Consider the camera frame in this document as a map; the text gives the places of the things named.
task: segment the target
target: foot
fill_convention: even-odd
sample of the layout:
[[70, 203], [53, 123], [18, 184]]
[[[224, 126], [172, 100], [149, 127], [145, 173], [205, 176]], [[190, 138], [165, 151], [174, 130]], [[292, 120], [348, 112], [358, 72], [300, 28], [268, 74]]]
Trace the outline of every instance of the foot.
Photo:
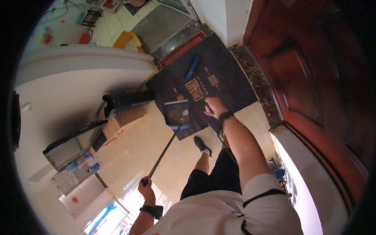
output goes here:
[[209, 149], [208, 146], [205, 145], [204, 141], [198, 137], [198, 136], [195, 136], [193, 137], [193, 141], [194, 141], [194, 144], [197, 146], [197, 148], [203, 152], [204, 150], [208, 150], [209, 151], [209, 156], [212, 156], [212, 150]]

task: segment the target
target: doormat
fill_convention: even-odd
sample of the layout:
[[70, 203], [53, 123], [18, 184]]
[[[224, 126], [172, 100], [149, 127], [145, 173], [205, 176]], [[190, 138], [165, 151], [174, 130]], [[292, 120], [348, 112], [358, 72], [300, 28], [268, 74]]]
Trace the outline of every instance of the doormat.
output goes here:
[[[196, 70], [186, 80], [196, 56], [200, 57]], [[191, 127], [178, 132], [179, 140], [208, 127], [203, 92], [208, 97], [218, 96], [230, 112], [237, 112], [257, 101], [247, 77], [216, 34], [180, 55], [147, 81], [146, 86], [155, 92], [155, 103], [161, 112], [166, 102], [189, 100]]]
[[149, 1], [150, 0], [146, 0], [142, 6], [134, 6], [129, 3], [124, 3], [123, 5], [129, 10], [132, 15], [135, 15], [141, 9], [141, 7], [145, 6]]

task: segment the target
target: wristwatch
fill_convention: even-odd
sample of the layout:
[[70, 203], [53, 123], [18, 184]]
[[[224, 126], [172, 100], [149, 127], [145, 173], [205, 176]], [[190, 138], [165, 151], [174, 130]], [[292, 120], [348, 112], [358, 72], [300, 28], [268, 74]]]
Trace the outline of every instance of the wristwatch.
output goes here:
[[222, 130], [223, 130], [224, 121], [226, 121], [227, 119], [229, 119], [232, 116], [234, 116], [234, 114], [231, 113], [231, 112], [224, 112], [219, 116], [218, 121], [221, 124]]
[[140, 211], [149, 213], [150, 215], [154, 216], [156, 220], [159, 220], [162, 218], [163, 214], [163, 206], [148, 206], [144, 205], [143, 207], [140, 208]]

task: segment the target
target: white sock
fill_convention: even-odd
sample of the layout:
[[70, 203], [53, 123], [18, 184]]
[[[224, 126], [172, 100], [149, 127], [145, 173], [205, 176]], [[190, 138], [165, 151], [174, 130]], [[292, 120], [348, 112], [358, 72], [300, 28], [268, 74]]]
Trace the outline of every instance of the white sock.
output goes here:
[[208, 149], [204, 149], [204, 150], [202, 150], [201, 153], [207, 153], [208, 156], [210, 156], [210, 151], [209, 151]]

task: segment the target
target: hand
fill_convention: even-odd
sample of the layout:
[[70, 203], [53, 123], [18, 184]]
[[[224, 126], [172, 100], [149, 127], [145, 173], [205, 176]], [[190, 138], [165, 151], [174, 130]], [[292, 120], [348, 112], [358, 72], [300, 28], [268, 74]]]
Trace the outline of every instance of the hand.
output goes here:
[[[147, 180], [146, 186], [142, 184], [142, 180]], [[144, 205], [155, 206], [155, 194], [152, 190], [152, 179], [150, 179], [149, 176], [145, 176], [140, 180], [138, 183], [138, 191], [145, 199]]]
[[208, 116], [213, 116], [218, 119], [222, 113], [229, 111], [223, 106], [221, 100], [218, 97], [208, 97], [205, 99], [205, 102], [207, 102], [208, 104], [205, 105], [204, 113]]

